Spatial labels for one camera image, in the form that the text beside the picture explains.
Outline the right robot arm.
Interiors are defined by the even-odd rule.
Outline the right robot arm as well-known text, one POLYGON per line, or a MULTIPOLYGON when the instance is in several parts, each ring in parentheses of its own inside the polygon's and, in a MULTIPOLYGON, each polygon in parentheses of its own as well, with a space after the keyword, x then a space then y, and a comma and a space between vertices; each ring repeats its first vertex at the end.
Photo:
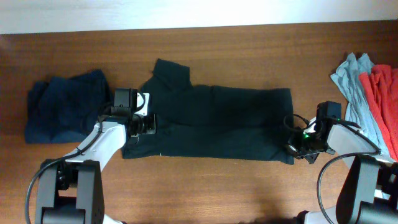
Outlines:
POLYGON ((358 124, 341 118, 341 105, 318 104, 317 115, 305 127, 285 127, 291 132, 286 148, 296 159, 313 164, 320 153, 334 158, 317 178, 319 211, 299 213, 299 223, 397 223, 397 163, 361 133, 358 124), (322 202, 322 177, 334 162, 343 160, 348 175, 334 207, 322 202))

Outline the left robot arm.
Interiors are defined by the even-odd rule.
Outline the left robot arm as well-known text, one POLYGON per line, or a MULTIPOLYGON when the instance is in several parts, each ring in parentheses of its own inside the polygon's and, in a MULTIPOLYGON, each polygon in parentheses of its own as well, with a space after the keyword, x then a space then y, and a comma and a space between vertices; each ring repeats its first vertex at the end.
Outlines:
POLYGON ((26 222, 117 224, 105 213, 101 173, 130 138, 156 132, 149 104, 149 93, 117 89, 92 132, 72 152, 43 161, 34 174, 25 197, 26 222))

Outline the dark green t-shirt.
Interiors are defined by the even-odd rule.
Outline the dark green t-shirt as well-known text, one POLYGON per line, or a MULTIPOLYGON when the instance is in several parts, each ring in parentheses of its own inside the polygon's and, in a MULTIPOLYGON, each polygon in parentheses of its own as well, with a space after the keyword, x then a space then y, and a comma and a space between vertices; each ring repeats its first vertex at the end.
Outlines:
POLYGON ((288 88, 192 85, 189 67, 158 59, 141 91, 150 94, 155 134, 131 138, 124 159, 212 157, 294 164, 285 145, 292 123, 288 88))

